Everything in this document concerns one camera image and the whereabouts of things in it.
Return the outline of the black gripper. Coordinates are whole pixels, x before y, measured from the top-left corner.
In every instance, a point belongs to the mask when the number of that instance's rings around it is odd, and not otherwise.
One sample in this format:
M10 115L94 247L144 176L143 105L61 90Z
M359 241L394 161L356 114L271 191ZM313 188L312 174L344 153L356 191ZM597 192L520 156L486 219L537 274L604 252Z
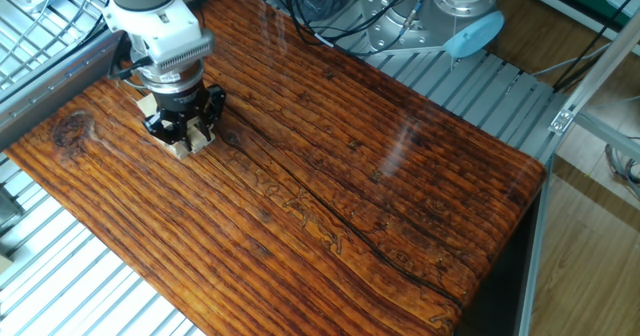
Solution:
M155 138L174 145L190 146L187 119L196 117L198 129L207 141L212 141L212 127L222 115L226 93L219 85L207 88L202 83L175 93L153 92L156 113L143 120L143 126Z

